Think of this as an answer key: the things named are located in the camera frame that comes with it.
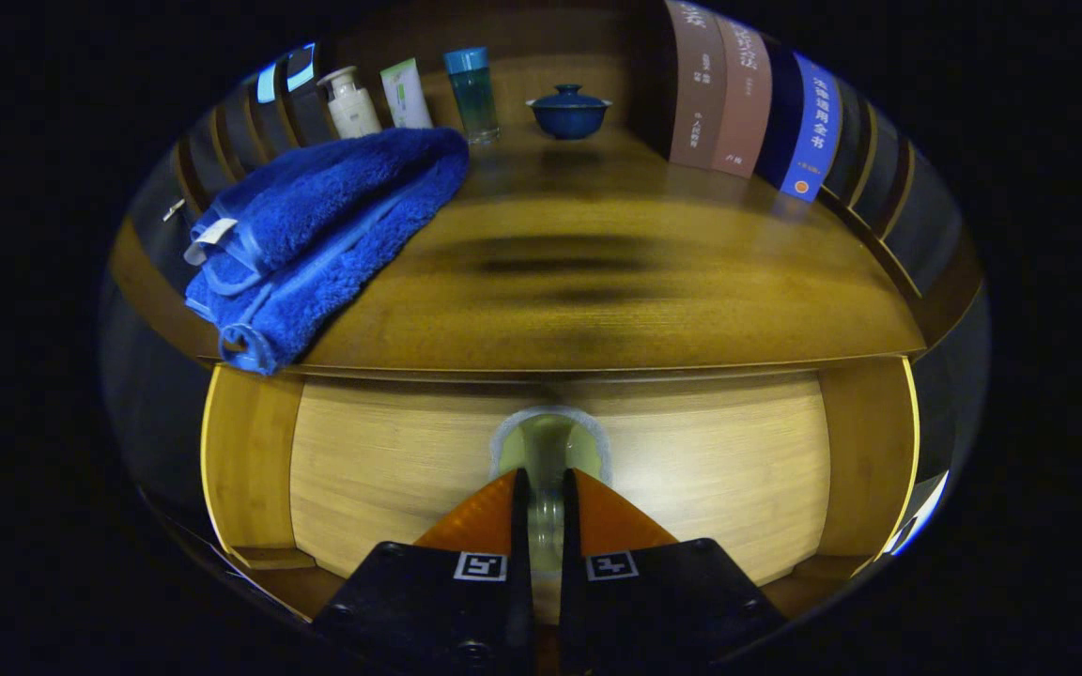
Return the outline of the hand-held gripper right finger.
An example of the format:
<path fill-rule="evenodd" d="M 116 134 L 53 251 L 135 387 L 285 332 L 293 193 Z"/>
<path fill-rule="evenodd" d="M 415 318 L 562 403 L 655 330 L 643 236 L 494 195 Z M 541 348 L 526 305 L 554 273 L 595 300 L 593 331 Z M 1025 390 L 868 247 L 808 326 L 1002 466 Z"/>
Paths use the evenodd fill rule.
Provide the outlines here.
<path fill-rule="evenodd" d="M 584 470 L 564 475 L 565 672 L 722 672 L 786 617 L 716 540 L 679 542 Z"/>

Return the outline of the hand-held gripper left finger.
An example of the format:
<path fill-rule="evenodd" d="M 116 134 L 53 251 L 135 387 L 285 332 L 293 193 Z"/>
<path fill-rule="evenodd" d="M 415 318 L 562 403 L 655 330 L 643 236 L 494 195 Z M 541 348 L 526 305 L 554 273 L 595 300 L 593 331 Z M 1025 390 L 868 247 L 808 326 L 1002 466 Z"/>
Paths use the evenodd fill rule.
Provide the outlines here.
<path fill-rule="evenodd" d="M 378 670 L 532 670 L 527 470 L 477 489 L 415 543 L 382 542 L 313 629 Z"/>

